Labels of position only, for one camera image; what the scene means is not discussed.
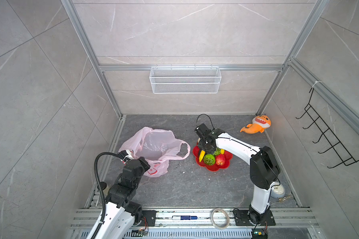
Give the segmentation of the yellow banana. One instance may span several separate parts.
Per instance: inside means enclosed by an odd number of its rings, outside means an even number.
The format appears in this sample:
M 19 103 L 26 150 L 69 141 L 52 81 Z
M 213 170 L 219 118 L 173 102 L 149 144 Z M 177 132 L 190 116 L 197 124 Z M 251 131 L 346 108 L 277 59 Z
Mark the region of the yellow banana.
M 204 150 L 200 150 L 200 151 L 199 151 L 199 156 L 198 156 L 199 162 L 202 162 L 204 156 L 205 156 L 205 151 L 204 151 Z

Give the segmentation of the green bumpy fruit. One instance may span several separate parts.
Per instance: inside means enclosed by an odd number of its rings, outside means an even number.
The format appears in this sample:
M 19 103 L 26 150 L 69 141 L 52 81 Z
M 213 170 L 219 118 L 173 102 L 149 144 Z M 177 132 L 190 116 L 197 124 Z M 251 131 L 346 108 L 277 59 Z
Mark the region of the green bumpy fruit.
M 203 159 L 202 159 L 203 163 L 208 165 L 208 166 L 213 166 L 215 165 L 215 156 L 213 154 L 206 154 Z

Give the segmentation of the red fruit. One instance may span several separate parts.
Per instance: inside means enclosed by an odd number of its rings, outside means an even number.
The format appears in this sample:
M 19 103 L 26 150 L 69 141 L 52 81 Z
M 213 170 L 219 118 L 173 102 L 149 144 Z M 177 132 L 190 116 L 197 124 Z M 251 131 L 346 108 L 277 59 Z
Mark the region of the red fruit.
M 226 163 L 226 159 L 225 159 L 224 154 L 219 154 L 219 155 L 215 156 L 215 164 L 216 165 L 224 166 L 225 163 Z

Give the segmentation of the red flower-shaped bowl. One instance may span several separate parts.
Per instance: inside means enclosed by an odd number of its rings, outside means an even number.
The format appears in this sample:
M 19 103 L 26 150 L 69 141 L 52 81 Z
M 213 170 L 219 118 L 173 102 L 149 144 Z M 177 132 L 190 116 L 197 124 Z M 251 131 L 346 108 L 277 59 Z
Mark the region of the red flower-shaped bowl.
M 195 156 L 195 161 L 199 166 L 205 167 L 209 171 L 218 171 L 220 169 L 227 169 L 230 166 L 230 160 L 233 158 L 232 153 L 225 150 L 224 155 L 225 155 L 226 163 L 224 166 L 219 166 L 216 164 L 213 166 L 208 166 L 208 165 L 204 164 L 203 161 L 199 162 L 199 160 L 198 160 L 199 151 L 200 151 L 200 149 L 198 148 L 197 145 L 192 149 L 192 153 Z

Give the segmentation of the pink plastic bag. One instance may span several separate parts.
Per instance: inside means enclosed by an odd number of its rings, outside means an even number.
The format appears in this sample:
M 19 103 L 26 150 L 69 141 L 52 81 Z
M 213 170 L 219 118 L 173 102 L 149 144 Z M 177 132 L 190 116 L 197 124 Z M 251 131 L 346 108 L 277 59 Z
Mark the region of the pink plastic bag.
M 125 141 L 119 151 L 129 151 L 133 159 L 144 157 L 150 169 L 144 173 L 150 178 L 160 177 L 168 172 L 171 160 L 184 160 L 190 152 L 190 145 L 177 139 L 171 130 L 144 127 Z

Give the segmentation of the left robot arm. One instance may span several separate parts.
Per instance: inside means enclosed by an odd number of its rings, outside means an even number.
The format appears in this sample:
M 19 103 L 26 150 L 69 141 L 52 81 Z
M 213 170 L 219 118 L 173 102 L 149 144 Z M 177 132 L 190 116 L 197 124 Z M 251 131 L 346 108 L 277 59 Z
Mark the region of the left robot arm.
M 87 236 L 89 239 L 122 239 L 126 232 L 143 219 L 140 204 L 132 201 L 149 164 L 143 157 L 126 162 L 123 171 L 105 196 L 100 189 L 102 210 Z

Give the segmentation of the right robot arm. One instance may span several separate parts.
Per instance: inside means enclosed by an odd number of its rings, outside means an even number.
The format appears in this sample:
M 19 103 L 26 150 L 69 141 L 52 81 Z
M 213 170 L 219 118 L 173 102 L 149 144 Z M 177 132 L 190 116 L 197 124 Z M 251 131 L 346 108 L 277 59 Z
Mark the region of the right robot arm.
M 278 181 L 280 169 L 271 148 L 247 144 L 221 129 L 209 129 L 205 124 L 194 131 L 199 140 L 193 152 L 199 165 L 209 170 L 226 168 L 234 155 L 249 165 L 254 193 L 248 217 L 254 225 L 263 223 L 270 214 L 271 193 L 281 186 Z

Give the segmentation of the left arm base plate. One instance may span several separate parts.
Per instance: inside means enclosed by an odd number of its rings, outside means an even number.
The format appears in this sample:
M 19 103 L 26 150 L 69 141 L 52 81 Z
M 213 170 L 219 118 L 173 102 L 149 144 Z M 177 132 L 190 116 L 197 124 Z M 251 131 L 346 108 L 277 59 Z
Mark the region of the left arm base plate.
M 148 227 L 154 227 L 156 223 L 156 210 L 143 210 L 142 217 L 139 221 L 138 227 L 144 227 L 145 223 L 147 223 Z

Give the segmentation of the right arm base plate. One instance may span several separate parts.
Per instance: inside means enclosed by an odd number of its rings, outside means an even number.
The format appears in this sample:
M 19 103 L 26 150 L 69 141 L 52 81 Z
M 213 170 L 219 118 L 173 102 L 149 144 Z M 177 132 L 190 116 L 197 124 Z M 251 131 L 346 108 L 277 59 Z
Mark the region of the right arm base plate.
M 263 214 L 255 210 L 233 209 L 233 216 L 237 226 L 275 226 L 275 219 L 270 209 Z

